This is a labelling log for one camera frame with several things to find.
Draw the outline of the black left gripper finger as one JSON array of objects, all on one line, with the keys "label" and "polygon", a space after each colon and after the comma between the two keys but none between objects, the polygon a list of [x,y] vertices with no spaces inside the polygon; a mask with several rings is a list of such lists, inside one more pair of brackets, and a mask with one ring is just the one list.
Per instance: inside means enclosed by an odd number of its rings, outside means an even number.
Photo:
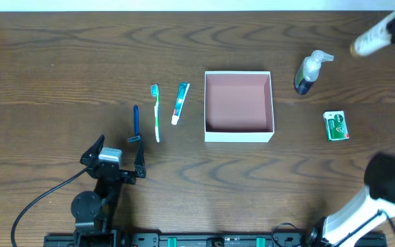
[{"label": "black left gripper finger", "polygon": [[100,135],[98,140],[94,142],[94,144],[83,153],[80,158],[80,163],[85,166],[91,166],[95,161],[98,160],[100,152],[104,146],[105,136],[103,134]]},{"label": "black left gripper finger", "polygon": [[146,177],[145,159],[144,159],[144,144],[140,136],[138,136],[137,142],[139,143],[136,158],[134,160],[134,168],[136,176],[138,178]]}]

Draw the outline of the white cream shampoo tube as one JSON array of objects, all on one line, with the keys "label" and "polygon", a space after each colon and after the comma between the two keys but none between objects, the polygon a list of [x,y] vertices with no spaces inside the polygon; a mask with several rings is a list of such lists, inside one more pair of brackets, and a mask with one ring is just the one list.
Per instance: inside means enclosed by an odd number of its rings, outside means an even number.
[{"label": "white cream shampoo tube", "polygon": [[392,35],[387,24],[395,18],[395,11],[387,15],[368,31],[361,34],[350,45],[350,53],[354,57],[365,57],[390,45]]}]

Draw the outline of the clear pump soap bottle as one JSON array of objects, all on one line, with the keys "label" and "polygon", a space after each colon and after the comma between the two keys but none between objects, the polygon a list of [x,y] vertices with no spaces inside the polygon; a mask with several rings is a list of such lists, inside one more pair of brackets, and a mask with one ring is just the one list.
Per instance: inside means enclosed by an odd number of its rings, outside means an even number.
[{"label": "clear pump soap bottle", "polygon": [[315,50],[306,57],[294,78],[294,88],[299,95],[305,95],[318,79],[323,62],[334,61],[334,56]]}]

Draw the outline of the green Dettol soap bar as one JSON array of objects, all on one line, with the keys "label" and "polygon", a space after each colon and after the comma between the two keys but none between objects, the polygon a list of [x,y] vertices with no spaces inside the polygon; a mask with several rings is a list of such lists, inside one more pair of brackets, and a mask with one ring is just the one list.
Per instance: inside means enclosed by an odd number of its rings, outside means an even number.
[{"label": "green Dettol soap bar", "polygon": [[327,141],[343,141],[350,138],[344,111],[326,111],[323,118]]}]

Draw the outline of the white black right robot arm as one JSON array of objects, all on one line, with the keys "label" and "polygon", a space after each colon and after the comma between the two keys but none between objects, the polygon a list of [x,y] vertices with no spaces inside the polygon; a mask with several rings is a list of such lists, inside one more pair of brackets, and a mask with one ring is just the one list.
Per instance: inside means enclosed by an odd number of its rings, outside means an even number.
[{"label": "white black right robot arm", "polygon": [[[369,56],[395,45],[395,11],[350,45],[353,56]],[[338,212],[321,219],[306,235],[304,246],[386,246],[385,236],[373,233],[384,221],[395,218],[395,155],[379,152],[366,167],[364,186]]]}]

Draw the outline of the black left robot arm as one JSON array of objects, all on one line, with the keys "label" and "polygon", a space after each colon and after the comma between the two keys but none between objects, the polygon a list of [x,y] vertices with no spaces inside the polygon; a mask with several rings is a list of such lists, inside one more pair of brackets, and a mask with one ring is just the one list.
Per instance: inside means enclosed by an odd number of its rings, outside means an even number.
[{"label": "black left robot arm", "polygon": [[105,148],[104,140],[105,136],[101,135],[80,158],[86,173],[97,181],[94,190],[79,193],[71,203],[75,232],[83,235],[108,232],[122,186],[133,185],[138,178],[146,177],[144,146],[140,136],[128,139],[138,145],[133,171],[122,168],[123,152]]}]

